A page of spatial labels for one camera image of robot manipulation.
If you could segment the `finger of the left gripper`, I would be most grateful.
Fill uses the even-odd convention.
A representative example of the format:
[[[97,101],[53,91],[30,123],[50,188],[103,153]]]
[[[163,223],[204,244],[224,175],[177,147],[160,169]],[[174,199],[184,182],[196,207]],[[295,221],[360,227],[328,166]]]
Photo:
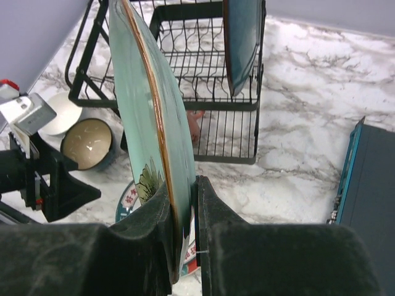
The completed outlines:
[[[43,181],[43,214],[48,222],[65,218],[101,197],[101,191],[71,176],[60,160],[49,170],[50,185]]]

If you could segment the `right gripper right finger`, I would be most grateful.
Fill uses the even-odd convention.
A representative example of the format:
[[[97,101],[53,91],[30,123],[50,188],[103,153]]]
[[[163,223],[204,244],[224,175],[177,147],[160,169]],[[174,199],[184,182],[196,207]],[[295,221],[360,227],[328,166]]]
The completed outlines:
[[[251,224],[196,179],[196,248],[204,295],[381,295],[373,264],[349,228]]]

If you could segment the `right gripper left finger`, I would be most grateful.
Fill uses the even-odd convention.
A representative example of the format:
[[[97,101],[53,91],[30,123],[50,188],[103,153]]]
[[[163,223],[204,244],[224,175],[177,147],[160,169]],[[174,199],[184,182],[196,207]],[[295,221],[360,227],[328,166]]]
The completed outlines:
[[[2,295],[168,295],[167,187],[128,217],[103,224],[1,225]]]

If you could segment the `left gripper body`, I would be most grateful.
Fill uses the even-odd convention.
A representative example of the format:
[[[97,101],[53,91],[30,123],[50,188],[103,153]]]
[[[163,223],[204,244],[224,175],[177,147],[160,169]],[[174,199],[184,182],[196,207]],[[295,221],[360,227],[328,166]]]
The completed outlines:
[[[67,183],[77,163],[37,133],[28,138],[27,149],[12,132],[9,140],[10,148],[1,151],[1,193],[20,191],[27,207],[59,213],[71,197],[66,193],[71,188]]]

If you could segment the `light blue floral plate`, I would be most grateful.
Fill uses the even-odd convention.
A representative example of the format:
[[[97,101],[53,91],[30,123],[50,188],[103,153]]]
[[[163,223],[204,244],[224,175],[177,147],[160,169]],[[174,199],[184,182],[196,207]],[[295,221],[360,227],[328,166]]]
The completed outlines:
[[[164,187],[173,220],[171,283],[180,278],[197,195],[193,145],[170,65],[130,1],[109,2],[115,96],[142,203]]]

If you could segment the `black wire dish rack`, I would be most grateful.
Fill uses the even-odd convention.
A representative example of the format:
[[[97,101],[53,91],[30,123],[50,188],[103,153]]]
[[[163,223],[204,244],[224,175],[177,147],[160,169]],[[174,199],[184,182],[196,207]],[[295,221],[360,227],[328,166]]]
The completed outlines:
[[[256,161],[265,1],[133,1],[182,106],[196,116],[195,160]],[[119,111],[109,49],[110,2],[89,1],[65,66],[69,99]]]

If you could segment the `pink printed coffee mug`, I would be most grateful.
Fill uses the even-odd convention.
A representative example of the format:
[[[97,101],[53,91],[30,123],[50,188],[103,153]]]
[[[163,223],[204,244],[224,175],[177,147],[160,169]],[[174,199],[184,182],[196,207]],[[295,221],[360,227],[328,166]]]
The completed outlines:
[[[186,111],[192,143],[198,142],[200,138],[201,132],[198,120],[204,116],[205,112],[205,110],[197,112],[194,112],[193,110]]]

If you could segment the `blue ceramic plate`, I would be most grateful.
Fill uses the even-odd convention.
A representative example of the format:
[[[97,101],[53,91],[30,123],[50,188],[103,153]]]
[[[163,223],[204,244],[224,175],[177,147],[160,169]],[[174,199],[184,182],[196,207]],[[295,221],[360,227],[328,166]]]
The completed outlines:
[[[264,1],[223,1],[225,63],[231,96],[241,92],[252,71],[264,10]]]

